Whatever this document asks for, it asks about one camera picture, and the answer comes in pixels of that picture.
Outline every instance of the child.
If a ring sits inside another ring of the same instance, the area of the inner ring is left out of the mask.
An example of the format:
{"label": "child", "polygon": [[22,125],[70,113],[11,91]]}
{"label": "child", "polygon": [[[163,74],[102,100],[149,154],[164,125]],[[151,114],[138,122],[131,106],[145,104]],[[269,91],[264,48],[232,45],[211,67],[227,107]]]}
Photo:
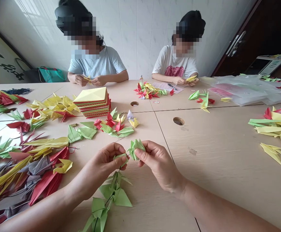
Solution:
{"label": "child", "polygon": [[71,83],[86,86],[90,80],[95,86],[103,86],[128,80],[118,52],[103,45],[94,17],[79,0],[60,0],[55,15],[58,28],[81,47],[70,61],[67,77]]}
{"label": "child", "polygon": [[199,11],[189,11],[177,24],[172,46],[164,46],[154,65],[152,78],[158,81],[173,82],[175,85],[194,86],[199,79],[187,83],[186,79],[198,76],[196,60],[191,55],[194,42],[204,34],[206,22]]}

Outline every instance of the light blue t-shirt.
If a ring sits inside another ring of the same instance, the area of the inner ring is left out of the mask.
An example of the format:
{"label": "light blue t-shirt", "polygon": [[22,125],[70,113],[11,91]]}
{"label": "light blue t-shirt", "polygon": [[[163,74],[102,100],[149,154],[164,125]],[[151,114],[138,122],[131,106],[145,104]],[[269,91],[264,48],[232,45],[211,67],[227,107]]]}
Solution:
{"label": "light blue t-shirt", "polygon": [[69,72],[75,74],[90,76],[91,80],[100,75],[117,74],[124,70],[126,68],[118,52],[108,46],[99,53],[98,59],[71,59],[68,69]]}

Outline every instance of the forearm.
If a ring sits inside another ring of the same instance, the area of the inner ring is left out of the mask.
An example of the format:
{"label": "forearm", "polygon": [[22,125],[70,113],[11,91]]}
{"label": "forearm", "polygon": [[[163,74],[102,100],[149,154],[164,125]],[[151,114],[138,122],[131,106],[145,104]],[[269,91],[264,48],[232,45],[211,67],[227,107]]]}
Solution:
{"label": "forearm", "polygon": [[128,80],[128,73],[126,70],[113,75],[105,75],[104,78],[106,78],[107,82],[123,82]]}
{"label": "forearm", "polygon": [[82,202],[81,199],[64,187],[0,224],[0,231],[55,231],[64,223],[64,218]]}
{"label": "forearm", "polygon": [[259,216],[206,191],[190,181],[187,181],[181,199],[207,232],[281,232],[277,227]]}
{"label": "forearm", "polygon": [[193,77],[193,76],[198,77],[198,73],[197,73],[197,72],[194,72],[194,73],[192,73],[189,77]]}
{"label": "forearm", "polygon": [[67,78],[69,79],[69,81],[71,83],[76,84],[76,81],[75,81],[76,74],[75,73],[68,72]]}
{"label": "forearm", "polygon": [[173,77],[169,77],[169,76],[164,76],[162,74],[159,73],[153,73],[152,74],[152,79],[155,79],[157,81],[163,81],[163,82],[173,82],[172,81]]}

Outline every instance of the door handle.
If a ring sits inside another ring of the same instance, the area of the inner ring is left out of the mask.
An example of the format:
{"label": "door handle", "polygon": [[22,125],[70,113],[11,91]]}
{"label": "door handle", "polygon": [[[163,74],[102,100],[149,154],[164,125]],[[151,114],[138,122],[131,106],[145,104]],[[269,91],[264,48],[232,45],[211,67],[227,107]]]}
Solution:
{"label": "door handle", "polygon": [[239,45],[241,44],[246,33],[247,33],[247,31],[243,31],[241,35],[237,35],[235,37],[233,43],[231,44],[230,48],[226,52],[226,55],[228,57],[232,57],[235,55],[235,53],[237,52],[237,49],[238,49]]}

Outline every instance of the cable hole in table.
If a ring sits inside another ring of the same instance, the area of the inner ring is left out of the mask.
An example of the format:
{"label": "cable hole in table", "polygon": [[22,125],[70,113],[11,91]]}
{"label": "cable hole in table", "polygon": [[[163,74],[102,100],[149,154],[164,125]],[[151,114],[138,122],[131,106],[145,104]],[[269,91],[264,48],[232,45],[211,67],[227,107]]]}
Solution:
{"label": "cable hole in table", "polygon": [[6,110],[4,113],[10,113],[10,112],[16,111],[16,110],[17,110],[17,108],[11,108],[11,109]]}
{"label": "cable hole in table", "polygon": [[173,121],[174,121],[174,123],[176,123],[179,126],[183,126],[185,124],[185,121],[179,117],[174,117]]}
{"label": "cable hole in table", "polygon": [[131,102],[131,106],[139,106],[139,103],[136,101]]}

